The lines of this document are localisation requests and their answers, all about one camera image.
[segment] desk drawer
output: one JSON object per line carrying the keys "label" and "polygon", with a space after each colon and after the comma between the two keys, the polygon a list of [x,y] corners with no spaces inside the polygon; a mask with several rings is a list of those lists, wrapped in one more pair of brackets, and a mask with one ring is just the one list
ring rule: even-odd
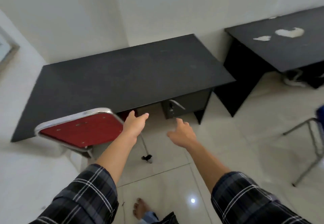
{"label": "desk drawer", "polygon": [[207,89],[163,101],[161,104],[166,119],[204,109],[210,92]]}

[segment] scratched desk surface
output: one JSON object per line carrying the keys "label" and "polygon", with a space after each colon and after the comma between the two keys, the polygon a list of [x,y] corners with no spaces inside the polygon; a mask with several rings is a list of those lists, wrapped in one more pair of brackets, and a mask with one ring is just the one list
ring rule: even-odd
{"label": "scratched desk surface", "polygon": [[[305,33],[296,38],[275,34],[276,30],[293,28],[302,28]],[[324,60],[324,7],[238,25],[225,31],[281,72]],[[270,41],[253,40],[266,35],[271,36]]]}
{"label": "scratched desk surface", "polygon": [[93,108],[125,111],[234,81],[194,34],[43,67],[12,141]]}

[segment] desk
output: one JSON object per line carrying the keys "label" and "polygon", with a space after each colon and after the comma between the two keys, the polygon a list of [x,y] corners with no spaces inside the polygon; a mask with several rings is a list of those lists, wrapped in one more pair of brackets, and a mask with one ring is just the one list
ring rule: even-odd
{"label": "desk", "polygon": [[[301,11],[225,29],[234,41],[224,67],[237,80],[215,88],[215,93],[234,116],[265,72],[285,72],[324,60],[324,7]],[[276,30],[305,30],[288,38]],[[271,36],[270,41],[253,40]]]}
{"label": "desk", "polygon": [[194,34],[46,65],[11,141],[99,107],[118,113],[161,102],[166,118],[194,112],[200,123],[213,88],[233,81]]}

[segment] chair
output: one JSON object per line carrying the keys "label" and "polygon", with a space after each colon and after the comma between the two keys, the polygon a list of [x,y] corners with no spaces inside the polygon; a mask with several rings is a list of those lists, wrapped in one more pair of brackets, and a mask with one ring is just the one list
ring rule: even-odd
{"label": "chair", "polygon": [[[93,147],[115,140],[123,131],[128,113],[120,113],[120,118],[108,108],[96,108],[41,123],[35,128],[35,135],[94,159]],[[148,154],[142,134],[140,137],[147,154],[142,159],[152,163],[152,155]]]}
{"label": "chair", "polygon": [[[314,121],[316,122],[317,126],[318,126],[318,130],[319,130],[319,134],[320,134],[320,139],[322,142],[322,150],[320,150],[316,144],[315,141],[315,137],[314,137],[314,133],[313,130],[311,128],[311,122]],[[315,154],[316,154],[316,160],[298,177],[298,179],[292,183],[292,185],[294,187],[296,187],[299,182],[323,159],[324,157],[324,105],[321,106],[320,108],[317,109],[316,111],[316,118],[310,118],[304,122],[302,122],[301,124],[298,124],[296,127],[290,129],[289,131],[283,133],[283,135],[287,135],[290,132],[293,132],[294,130],[302,127],[304,124],[308,125],[308,129],[310,132],[310,136],[312,138],[312,144],[315,150]]]}

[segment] plaid shirt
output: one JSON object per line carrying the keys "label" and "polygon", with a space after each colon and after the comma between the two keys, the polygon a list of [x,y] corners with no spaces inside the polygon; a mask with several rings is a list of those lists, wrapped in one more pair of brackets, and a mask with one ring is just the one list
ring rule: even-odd
{"label": "plaid shirt", "polygon": [[[221,177],[213,189],[211,201],[224,224],[309,223],[240,172],[230,172]],[[118,205],[116,185],[109,172],[92,164],[32,223],[112,223]],[[178,222],[172,212],[159,223]]]}

